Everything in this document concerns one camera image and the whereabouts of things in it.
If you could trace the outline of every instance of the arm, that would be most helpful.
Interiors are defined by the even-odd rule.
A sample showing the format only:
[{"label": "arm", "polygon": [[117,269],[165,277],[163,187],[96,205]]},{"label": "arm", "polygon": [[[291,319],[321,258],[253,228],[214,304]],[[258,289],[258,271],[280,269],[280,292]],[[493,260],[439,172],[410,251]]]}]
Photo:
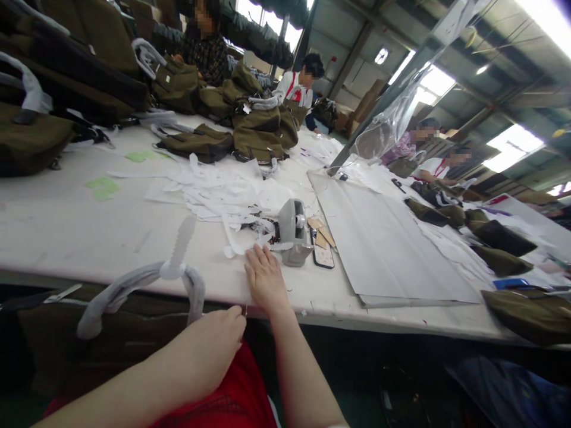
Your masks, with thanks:
[{"label": "arm", "polygon": [[200,401],[219,387],[240,348],[246,328],[241,311],[234,306],[208,313],[144,362],[34,428],[147,427],[186,403]]},{"label": "arm", "polygon": [[317,125],[315,124],[315,118],[313,117],[313,113],[308,114],[305,116],[305,124],[307,125],[310,131],[319,134],[319,130],[317,129]]},{"label": "arm", "polygon": [[291,427],[348,426],[287,299],[280,263],[254,246],[245,265],[250,292],[268,315],[275,338],[280,392]]}]

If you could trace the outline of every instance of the black bag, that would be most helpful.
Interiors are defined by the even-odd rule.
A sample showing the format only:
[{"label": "black bag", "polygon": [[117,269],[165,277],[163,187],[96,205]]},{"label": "black bag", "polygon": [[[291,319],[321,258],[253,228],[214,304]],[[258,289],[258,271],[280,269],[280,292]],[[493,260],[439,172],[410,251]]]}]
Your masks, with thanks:
[{"label": "black bag", "polygon": [[492,248],[521,257],[537,248],[533,242],[509,230],[498,220],[492,220],[473,231],[480,240]]}]

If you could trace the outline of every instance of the worker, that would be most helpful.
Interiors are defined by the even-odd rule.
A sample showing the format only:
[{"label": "worker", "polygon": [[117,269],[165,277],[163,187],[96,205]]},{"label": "worker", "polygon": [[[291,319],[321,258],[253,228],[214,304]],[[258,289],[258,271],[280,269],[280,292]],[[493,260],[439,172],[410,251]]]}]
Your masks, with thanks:
[{"label": "worker", "polygon": [[210,86],[222,86],[228,69],[228,47],[220,33],[219,0],[196,0],[194,16],[184,32],[178,53],[172,58],[195,65],[198,78]]},{"label": "worker", "polygon": [[446,178],[446,174],[448,174],[451,166],[461,165],[471,157],[472,154],[468,149],[452,149],[444,159],[432,158],[422,162],[413,171],[411,177],[424,182],[440,180],[446,185],[455,185],[459,181]]},{"label": "worker", "polygon": [[282,100],[293,113],[297,122],[301,125],[306,123],[310,131],[319,134],[313,116],[310,114],[313,101],[313,83],[325,75],[323,62],[317,53],[310,53],[302,61],[302,70],[286,71],[278,83],[277,90],[281,92]]},{"label": "worker", "polygon": [[381,162],[389,165],[398,158],[412,158],[418,146],[438,135],[439,128],[440,122],[436,118],[421,120],[414,129],[406,131],[391,150],[381,156]]},{"label": "worker", "polygon": [[[246,256],[250,293],[274,334],[287,425],[348,426],[297,323],[280,263],[267,247]],[[241,342],[245,328],[239,306],[210,312],[142,363],[59,410],[51,406],[35,427],[275,428],[261,373]]]}]

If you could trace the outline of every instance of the phone case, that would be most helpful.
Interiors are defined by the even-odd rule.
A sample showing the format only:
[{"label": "phone case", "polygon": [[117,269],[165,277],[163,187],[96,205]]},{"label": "phone case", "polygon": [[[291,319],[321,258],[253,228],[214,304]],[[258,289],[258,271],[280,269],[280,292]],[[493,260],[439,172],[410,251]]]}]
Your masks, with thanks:
[{"label": "phone case", "polygon": [[320,268],[333,269],[335,267],[335,261],[333,261],[333,253],[329,243],[327,243],[327,248],[321,248],[314,243],[317,230],[312,229],[310,235],[311,243],[313,244],[313,262]]}]

